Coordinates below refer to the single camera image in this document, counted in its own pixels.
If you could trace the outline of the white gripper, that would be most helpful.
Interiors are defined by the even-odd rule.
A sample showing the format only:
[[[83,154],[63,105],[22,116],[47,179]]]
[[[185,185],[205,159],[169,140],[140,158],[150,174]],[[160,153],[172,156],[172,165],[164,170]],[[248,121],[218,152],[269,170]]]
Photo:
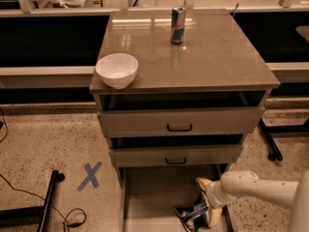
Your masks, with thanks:
[[[231,202],[231,197],[224,190],[220,181],[212,182],[209,179],[198,177],[195,182],[201,190],[205,191],[206,197],[211,204],[211,207],[208,207],[207,210],[207,224],[209,228],[212,228],[219,222],[222,214],[221,208]]]

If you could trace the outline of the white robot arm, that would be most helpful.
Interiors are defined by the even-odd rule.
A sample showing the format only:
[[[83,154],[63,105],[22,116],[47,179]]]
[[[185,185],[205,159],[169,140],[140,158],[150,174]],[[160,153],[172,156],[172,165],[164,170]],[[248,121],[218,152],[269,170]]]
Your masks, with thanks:
[[[309,171],[298,182],[260,179],[252,171],[228,171],[218,181],[196,178],[207,204],[207,225],[215,226],[222,208],[251,196],[291,210],[288,232],[309,232]]]

